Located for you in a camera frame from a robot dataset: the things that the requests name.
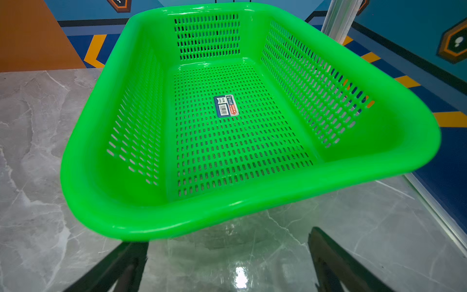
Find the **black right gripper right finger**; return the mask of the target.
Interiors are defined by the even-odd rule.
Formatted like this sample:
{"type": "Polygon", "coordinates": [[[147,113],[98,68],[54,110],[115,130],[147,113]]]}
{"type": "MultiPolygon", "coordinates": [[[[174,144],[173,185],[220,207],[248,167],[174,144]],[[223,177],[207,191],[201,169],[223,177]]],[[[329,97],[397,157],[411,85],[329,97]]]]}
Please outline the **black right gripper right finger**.
{"type": "Polygon", "coordinates": [[[391,292],[389,286],[354,259],[321,228],[313,227],[308,235],[320,292],[391,292]]]}

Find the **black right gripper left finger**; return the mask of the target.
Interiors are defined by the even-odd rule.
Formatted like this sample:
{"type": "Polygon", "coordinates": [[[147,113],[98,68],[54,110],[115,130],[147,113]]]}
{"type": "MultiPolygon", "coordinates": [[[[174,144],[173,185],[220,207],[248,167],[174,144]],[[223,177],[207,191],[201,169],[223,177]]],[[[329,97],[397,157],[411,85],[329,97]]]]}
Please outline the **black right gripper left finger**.
{"type": "Polygon", "coordinates": [[[123,242],[67,292],[137,292],[148,260],[148,242],[123,242]]]}

